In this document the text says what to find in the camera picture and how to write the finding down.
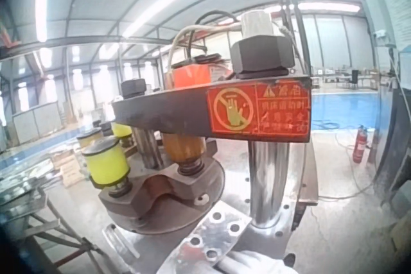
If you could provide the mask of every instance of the metal plate with holes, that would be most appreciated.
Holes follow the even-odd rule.
[[[214,266],[237,243],[251,218],[219,201],[168,256],[158,274],[192,273],[195,264]]]

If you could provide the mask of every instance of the chair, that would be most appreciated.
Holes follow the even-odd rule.
[[[354,89],[358,88],[358,74],[360,73],[359,70],[352,70],[351,71],[351,79],[347,80],[347,86],[353,86]]]

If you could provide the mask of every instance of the white cable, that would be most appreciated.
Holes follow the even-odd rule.
[[[168,52],[168,67],[171,68],[171,62],[173,60],[174,50],[177,47],[180,39],[190,31],[198,31],[204,30],[208,31],[209,33],[218,33],[218,32],[226,32],[226,31],[238,31],[241,30],[241,24],[239,22],[235,22],[234,24],[230,24],[228,26],[205,26],[205,25],[190,25],[184,27],[180,30],[180,32],[175,36],[173,44],[171,45],[170,51]]]
[[[301,66],[302,72],[303,72],[304,74],[307,74],[307,72],[306,72],[306,71],[307,71],[307,70],[306,70],[306,66],[302,63],[301,54],[300,54],[300,52],[299,52],[299,50],[298,50],[297,43],[295,42],[294,36],[292,35],[291,31],[288,30],[288,28],[285,27],[285,26],[278,25],[278,23],[277,23],[276,21],[274,21],[274,20],[272,20],[272,23],[278,27],[278,29],[281,31],[281,33],[284,33],[288,38],[290,38],[292,44],[294,45],[295,52],[297,53],[298,61],[300,62],[300,66]]]

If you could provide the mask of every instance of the orange component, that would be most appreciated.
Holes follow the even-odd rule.
[[[310,99],[309,90],[297,80],[216,86],[207,93],[211,130],[305,137],[310,134]]]
[[[190,64],[173,70],[175,88],[211,83],[208,64]]]

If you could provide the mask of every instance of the black hose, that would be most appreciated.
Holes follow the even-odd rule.
[[[195,25],[198,25],[201,23],[201,21],[203,19],[205,19],[206,17],[210,16],[210,15],[223,15],[223,16],[227,16],[233,19],[234,22],[238,22],[237,17],[235,17],[233,14],[231,14],[230,12],[226,12],[226,11],[222,11],[222,10],[212,10],[209,11],[203,15],[201,15],[196,21],[195,21]],[[193,39],[194,39],[194,30],[190,33],[190,38],[188,40],[188,44],[187,44],[187,58],[191,58],[191,45],[193,44]]]

